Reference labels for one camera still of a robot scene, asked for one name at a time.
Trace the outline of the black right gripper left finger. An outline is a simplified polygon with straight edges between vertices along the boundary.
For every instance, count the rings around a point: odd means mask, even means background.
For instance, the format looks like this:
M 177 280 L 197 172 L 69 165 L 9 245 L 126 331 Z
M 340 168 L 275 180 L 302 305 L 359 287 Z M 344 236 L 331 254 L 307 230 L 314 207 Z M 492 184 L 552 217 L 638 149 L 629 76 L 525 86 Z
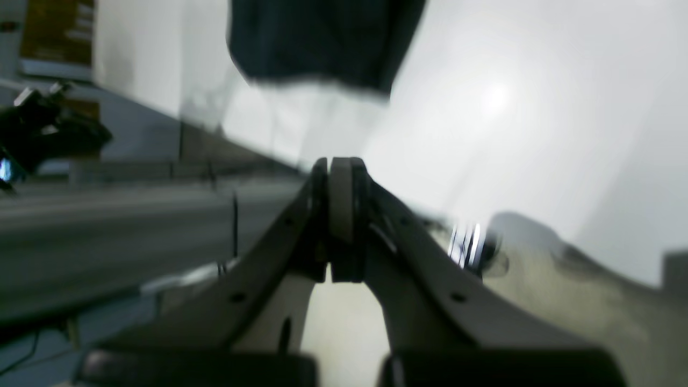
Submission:
M 355 160 L 314 165 L 250 252 L 169 313 L 95 346 L 82 386 L 317 386 L 300 339 L 331 238 L 352 244 Z

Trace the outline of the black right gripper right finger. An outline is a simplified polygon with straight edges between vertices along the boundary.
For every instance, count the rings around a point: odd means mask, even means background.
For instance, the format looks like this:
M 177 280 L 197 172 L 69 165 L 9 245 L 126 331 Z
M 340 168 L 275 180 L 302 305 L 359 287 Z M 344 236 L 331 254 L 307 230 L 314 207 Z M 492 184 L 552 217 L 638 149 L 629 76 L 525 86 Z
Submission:
M 514 306 L 460 269 L 361 159 L 334 159 L 335 282 L 380 304 L 389 355 L 379 386 L 624 386 L 599 346 Z

